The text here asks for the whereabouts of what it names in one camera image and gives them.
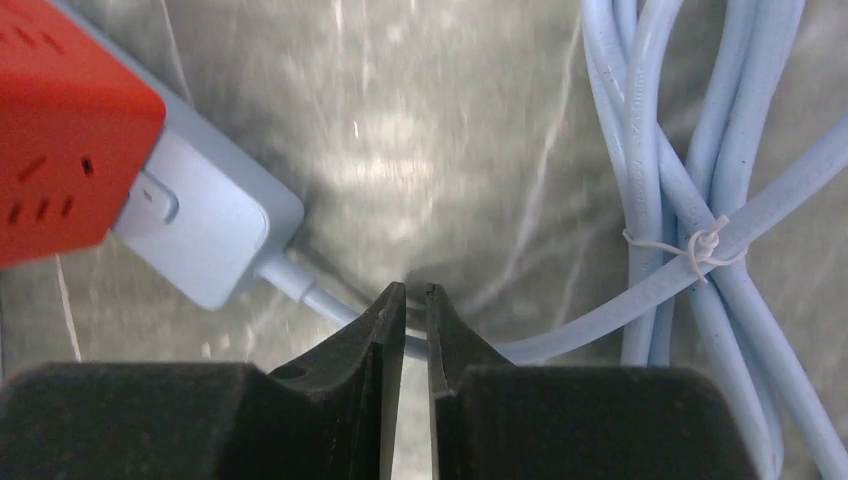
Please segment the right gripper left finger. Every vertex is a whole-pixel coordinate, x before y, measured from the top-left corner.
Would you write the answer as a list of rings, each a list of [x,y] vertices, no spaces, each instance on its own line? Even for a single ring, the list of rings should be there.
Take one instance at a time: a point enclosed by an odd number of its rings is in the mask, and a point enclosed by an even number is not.
[[[270,371],[46,363],[1,390],[5,479],[387,479],[406,292]]]

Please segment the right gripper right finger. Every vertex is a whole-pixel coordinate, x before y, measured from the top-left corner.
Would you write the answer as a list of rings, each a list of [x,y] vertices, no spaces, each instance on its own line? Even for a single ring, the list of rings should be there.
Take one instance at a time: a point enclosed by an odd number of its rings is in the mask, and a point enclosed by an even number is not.
[[[438,479],[752,479],[717,388],[691,370],[518,366],[426,299]]]

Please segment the light blue power strip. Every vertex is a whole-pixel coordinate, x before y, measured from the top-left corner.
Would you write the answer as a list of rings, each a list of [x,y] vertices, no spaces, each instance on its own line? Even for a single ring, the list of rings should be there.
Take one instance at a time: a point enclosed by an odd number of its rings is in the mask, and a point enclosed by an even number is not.
[[[56,7],[164,101],[164,128],[112,231],[199,306],[216,310],[257,278],[302,301],[314,279],[283,250],[303,202],[63,1]]]

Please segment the red cube socket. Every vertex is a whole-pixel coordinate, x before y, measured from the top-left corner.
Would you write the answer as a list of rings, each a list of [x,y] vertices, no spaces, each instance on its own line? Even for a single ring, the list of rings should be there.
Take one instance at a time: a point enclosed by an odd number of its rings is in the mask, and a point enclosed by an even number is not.
[[[160,96],[48,1],[1,5],[1,263],[100,243],[164,126]]]

